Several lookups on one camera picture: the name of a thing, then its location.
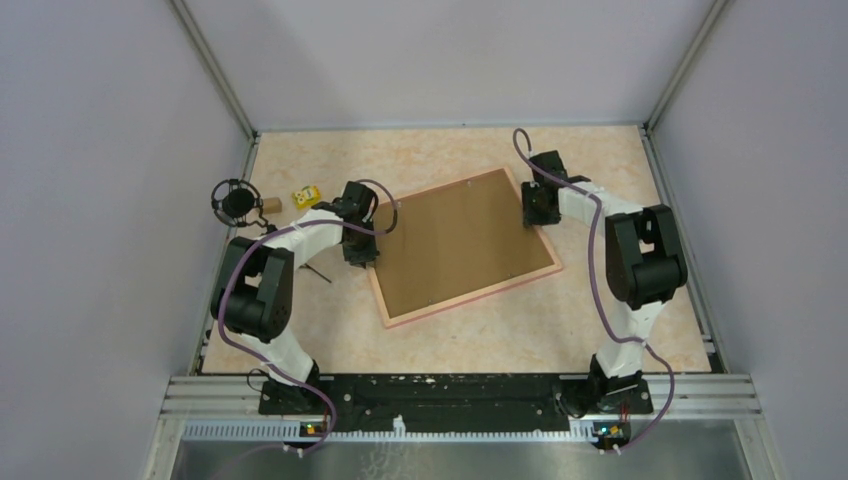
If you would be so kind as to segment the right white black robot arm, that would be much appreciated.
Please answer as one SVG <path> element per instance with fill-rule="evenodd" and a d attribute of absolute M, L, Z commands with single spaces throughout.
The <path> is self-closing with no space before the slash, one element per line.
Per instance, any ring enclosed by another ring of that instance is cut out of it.
<path fill-rule="evenodd" d="M 653 325 L 688 280 L 675 214 L 568 175 L 556 151 L 520 157 L 533 172 L 521 185 L 525 226 L 570 217 L 589 229 L 590 290 L 608 341 L 592 357 L 586 397 L 594 409 L 612 412 L 638 386 Z"/>

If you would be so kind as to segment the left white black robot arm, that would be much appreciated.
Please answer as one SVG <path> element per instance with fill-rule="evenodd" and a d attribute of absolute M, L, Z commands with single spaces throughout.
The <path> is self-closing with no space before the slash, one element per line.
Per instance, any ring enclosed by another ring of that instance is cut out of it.
<path fill-rule="evenodd" d="M 382 234 L 374 225 L 378 195 L 387 191 L 375 180 L 350 181 L 339 197 L 317 203 L 288 225 L 255 239 L 237 236 L 226 246 L 210 302 L 219 336 L 266 366 L 297 413 L 317 407 L 321 388 L 316 361 L 289 325 L 295 274 L 336 246 L 353 267 L 373 263 Z"/>

